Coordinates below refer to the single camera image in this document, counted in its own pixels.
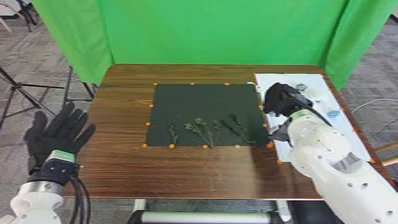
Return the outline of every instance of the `green backdrop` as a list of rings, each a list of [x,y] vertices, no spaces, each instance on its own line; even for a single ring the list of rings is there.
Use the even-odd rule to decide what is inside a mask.
[[[398,0],[34,0],[86,82],[114,63],[326,68],[342,88]]]

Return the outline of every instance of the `cable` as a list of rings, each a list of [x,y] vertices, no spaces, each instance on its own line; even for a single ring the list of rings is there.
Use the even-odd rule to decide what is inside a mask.
[[[80,205],[79,205],[79,194],[77,194],[77,187],[75,187],[75,205],[73,205],[70,224],[77,223],[79,211],[80,211]]]
[[[390,124],[384,126],[381,131],[372,135],[372,138],[382,133],[384,129],[390,127],[390,125],[398,121],[398,118],[390,122]]]
[[[352,113],[356,113],[358,110],[359,110],[365,106],[368,106],[372,103],[375,103],[375,102],[379,102],[379,101],[398,102],[398,99],[375,99],[375,100],[372,100],[368,103],[361,104],[361,105],[356,107],[356,109],[352,110]]]
[[[86,203],[88,203],[86,224],[89,224],[91,222],[91,195],[89,195],[88,187],[80,178],[79,178],[79,183],[80,183],[84,194],[86,194]]]
[[[77,195],[77,200],[79,200],[79,223],[80,224],[86,224],[86,205],[84,205],[84,193],[82,193],[82,188],[80,188],[80,183],[79,183],[79,179],[75,176],[70,176],[70,179],[72,179],[72,184],[73,184],[73,188],[75,188],[75,195]]]

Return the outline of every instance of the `orange marker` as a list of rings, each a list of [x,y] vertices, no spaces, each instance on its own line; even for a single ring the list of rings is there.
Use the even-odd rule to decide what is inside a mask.
[[[271,141],[269,144],[267,144],[267,148],[274,148],[274,142]]]

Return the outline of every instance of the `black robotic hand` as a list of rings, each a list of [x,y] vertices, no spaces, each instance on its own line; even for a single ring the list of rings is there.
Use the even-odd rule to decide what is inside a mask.
[[[41,169],[54,150],[79,154],[96,131],[95,124],[84,130],[88,119],[89,115],[80,109],[75,109],[73,103],[66,105],[48,126],[47,115],[41,111],[36,112],[34,125],[25,134],[31,174]]]

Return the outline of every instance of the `white tray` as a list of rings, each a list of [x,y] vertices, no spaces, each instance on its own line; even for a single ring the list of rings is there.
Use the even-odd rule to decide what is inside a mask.
[[[368,150],[354,132],[354,127],[342,111],[342,106],[338,100],[334,98],[333,92],[329,90],[329,86],[324,80],[324,76],[320,74],[256,74],[258,80],[258,92],[262,94],[262,101],[265,100],[265,92],[271,86],[279,82],[295,87],[299,84],[306,84],[308,90],[304,91],[304,96],[315,102],[315,110],[326,116],[334,128],[345,134],[350,145],[352,152],[356,156],[370,161]],[[338,111],[340,115],[334,118],[327,117],[327,112]],[[274,115],[267,115],[267,120],[271,127],[281,125],[287,121],[287,117],[281,115],[276,117]],[[276,149],[278,149],[278,157],[283,162],[290,162],[290,144],[287,142],[276,141]]]

